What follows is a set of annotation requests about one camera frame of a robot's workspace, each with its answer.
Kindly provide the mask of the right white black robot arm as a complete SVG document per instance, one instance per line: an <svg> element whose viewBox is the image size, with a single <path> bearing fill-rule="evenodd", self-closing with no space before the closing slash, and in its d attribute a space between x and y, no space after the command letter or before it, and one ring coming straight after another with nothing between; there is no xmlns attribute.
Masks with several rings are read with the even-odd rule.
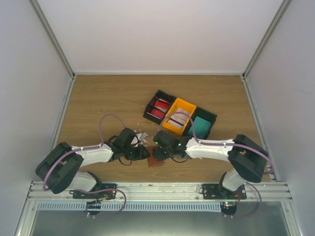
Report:
<svg viewBox="0 0 315 236"><path fill-rule="evenodd" d="M270 159L268 153L245 135L235 139L213 141L197 140L194 137L180 139L159 131L154 136L157 147L153 157L157 161L172 157L181 159L216 159L229 162L233 168L224 173L218 186L218 194L223 199L231 198L236 190L246 182L260 183Z"/></svg>

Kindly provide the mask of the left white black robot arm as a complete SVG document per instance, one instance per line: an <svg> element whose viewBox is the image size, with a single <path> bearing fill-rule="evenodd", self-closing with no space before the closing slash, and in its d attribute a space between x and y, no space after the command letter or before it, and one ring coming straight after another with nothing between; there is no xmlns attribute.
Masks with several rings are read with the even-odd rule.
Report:
<svg viewBox="0 0 315 236"><path fill-rule="evenodd" d="M101 194L100 180L91 172L79 169L96 163L121 161L130 162L150 157L149 151L129 128L124 128L118 136L113 136L95 146L76 147L66 142L59 143L35 169L35 174L43 181L43 190L59 194L67 188L80 189L95 199Z"/></svg>

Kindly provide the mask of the brown leather card holder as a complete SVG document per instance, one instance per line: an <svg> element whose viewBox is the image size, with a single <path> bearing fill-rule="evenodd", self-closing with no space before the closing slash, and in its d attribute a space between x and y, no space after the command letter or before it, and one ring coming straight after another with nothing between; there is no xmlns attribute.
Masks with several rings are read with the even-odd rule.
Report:
<svg viewBox="0 0 315 236"><path fill-rule="evenodd" d="M150 154L150 156L147 158L148 161L148 167L149 168L154 168L154 167L160 167L163 166L165 164L165 161L157 161L154 157L153 157L153 148L155 148L156 146L150 146L147 147L147 150Z"/></svg>

